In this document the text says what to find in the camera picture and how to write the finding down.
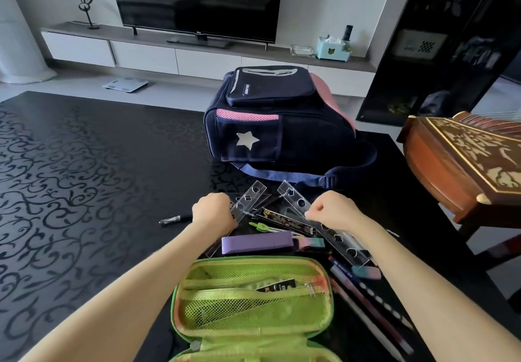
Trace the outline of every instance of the hand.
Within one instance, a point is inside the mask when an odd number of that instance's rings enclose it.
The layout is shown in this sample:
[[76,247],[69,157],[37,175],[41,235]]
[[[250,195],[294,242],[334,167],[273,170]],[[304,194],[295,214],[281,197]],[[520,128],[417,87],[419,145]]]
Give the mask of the hand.
[[363,214],[354,201],[334,191],[321,194],[306,212],[306,219],[317,221],[328,228],[343,230],[358,236],[376,222]]
[[237,227],[230,213],[230,198],[225,193],[210,193],[192,206],[193,224],[205,231],[215,232],[215,239],[225,236]]

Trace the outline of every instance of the purple box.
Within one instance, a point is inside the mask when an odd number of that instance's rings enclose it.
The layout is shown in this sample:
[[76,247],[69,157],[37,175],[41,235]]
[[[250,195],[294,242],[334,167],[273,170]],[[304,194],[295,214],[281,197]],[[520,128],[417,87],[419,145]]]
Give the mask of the purple box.
[[291,232],[245,234],[222,239],[223,255],[293,247]]

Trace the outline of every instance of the green pencil case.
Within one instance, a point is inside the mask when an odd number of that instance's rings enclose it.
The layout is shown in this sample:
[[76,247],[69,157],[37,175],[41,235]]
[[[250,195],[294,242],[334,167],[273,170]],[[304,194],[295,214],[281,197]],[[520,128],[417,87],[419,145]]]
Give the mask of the green pencil case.
[[[290,279],[291,289],[257,291]],[[191,343],[171,362],[341,362],[308,340],[333,318],[329,277],[308,258],[198,260],[173,292],[171,318]]]

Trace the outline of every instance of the bunny-shaped decoration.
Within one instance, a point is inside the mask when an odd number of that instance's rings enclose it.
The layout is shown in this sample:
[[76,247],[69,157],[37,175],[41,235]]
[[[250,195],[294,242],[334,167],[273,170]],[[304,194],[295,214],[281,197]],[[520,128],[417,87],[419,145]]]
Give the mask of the bunny-shaped decoration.
[[92,24],[91,17],[88,15],[88,12],[91,9],[91,3],[93,0],[80,0],[80,1],[81,1],[81,3],[78,4],[78,8],[80,10],[82,10],[83,12],[85,12],[85,14],[87,14],[88,23],[90,25],[88,27],[88,29],[99,29],[100,28],[99,26],[95,26]]

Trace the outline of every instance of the black pen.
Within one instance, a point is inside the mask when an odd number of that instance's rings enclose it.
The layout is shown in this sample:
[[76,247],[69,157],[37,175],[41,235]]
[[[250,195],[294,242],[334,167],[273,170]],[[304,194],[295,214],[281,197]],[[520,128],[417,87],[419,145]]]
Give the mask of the black pen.
[[174,217],[164,218],[160,221],[160,225],[169,225],[171,223],[191,220],[193,218],[192,214],[187,215],[176,215]]

